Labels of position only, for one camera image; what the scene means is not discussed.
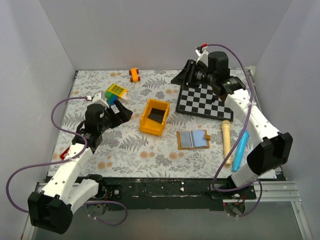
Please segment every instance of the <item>chessboard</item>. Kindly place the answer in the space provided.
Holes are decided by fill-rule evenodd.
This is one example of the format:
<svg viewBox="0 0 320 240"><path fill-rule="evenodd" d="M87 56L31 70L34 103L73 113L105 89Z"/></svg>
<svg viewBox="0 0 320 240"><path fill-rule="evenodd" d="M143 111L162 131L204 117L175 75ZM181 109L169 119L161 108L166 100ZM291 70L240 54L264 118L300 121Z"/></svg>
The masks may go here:
<svg viewBox="0 0 320 240"><path fill-rule="evenodd" d="M181 86L176 112L204 118L233 121L234 113L214 94L211 86Z"/></svg>

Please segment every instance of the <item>floral tablecloth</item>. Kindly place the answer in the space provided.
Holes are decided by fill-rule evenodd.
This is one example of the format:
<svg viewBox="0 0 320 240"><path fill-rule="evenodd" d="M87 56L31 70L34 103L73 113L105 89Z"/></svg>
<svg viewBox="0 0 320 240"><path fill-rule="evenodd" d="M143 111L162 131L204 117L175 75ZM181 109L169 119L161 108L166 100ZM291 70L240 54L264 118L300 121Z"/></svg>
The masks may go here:
<svg viewBox="0 0 320 240"><path fill-rule="evenodd" d="M157 177L157 178L210 178L216 173L223 161L224 148L221 121L177 113L176 105L180 86L170 84L179 70L140 70L141 81L130 82L129 71L79 71L71 90L71 97L93 96L105 91L116 83L128 90L128 102L123 105L133 111L129 122L103 134L103 141L81 171L81 176L100 174L104 177ZM231 70L247 84L240 69ZM139 130L140 118L148 99L157 99L170 103L170 113L166 119L162 136L142 133ZM73 100L67 105L62 127L75 131L84 119L88 102ZM235 117L231 123L231 144L234 144L243 125ZM178 150L177 131L205 129L211 136L210 148ZM74 136L60 132L52 156L52 161L59 161L61 153L67 149ZM253 149L249 140L244 156ZM49 168L48 175L53 176L58 165ZM232 173L231 168L223 168L219 177L226 178ZM263 178L274 179L274 171Z"/></svg>

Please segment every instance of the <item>beige tube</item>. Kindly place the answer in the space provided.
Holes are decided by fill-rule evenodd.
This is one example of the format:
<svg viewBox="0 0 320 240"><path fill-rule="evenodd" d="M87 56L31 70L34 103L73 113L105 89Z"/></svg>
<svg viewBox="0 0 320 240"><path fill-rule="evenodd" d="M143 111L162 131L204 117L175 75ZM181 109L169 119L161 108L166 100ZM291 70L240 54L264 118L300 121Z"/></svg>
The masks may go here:
<svg viewBox="0 0 320 240"><path fill-rule="evenodd" d="M231 142L230 142L230 122L228 120L224 120L221 124L222 133L223 133L223 149L224 149L224 158L228 155L231 149ZM225 163L226 166L231 165L231 156Z"/></svg>

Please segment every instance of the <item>yellow bin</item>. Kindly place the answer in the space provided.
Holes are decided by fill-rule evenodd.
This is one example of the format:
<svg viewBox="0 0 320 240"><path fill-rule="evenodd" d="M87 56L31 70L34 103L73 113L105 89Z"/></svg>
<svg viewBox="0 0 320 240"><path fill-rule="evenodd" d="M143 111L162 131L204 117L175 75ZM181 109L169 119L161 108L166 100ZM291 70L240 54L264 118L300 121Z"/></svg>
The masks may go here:
<svg viewBox="0 0 320 240"><path fill-rule="evenodd" d="M159 110L165 111L162 123L159 123L157 121L154 121L148 118L151 112L151 109L159 109ZM158 101L150 98L148 100L148 103L146 104L146 107L144 109L143 115L140 120L140 131L147 134L161 136L165 128L166 118L169 115L169 112L170 112L169 102Z"/></svg>

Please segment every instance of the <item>blue cylinder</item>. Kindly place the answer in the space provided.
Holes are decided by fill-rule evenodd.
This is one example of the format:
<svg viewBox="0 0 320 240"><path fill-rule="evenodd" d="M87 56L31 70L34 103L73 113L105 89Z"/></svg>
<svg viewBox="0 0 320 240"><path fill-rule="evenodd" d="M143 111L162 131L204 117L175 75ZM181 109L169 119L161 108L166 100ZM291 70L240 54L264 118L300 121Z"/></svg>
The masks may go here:
<svg viewBox="0 0 320 240"><path fill-rule="evenodd" d="M233 161L232 171L236 172L239 170L242 158L244 157L245 148L248 142L250 135L246 130L238 144L238 148L236 149L235 158Z"/></svg>

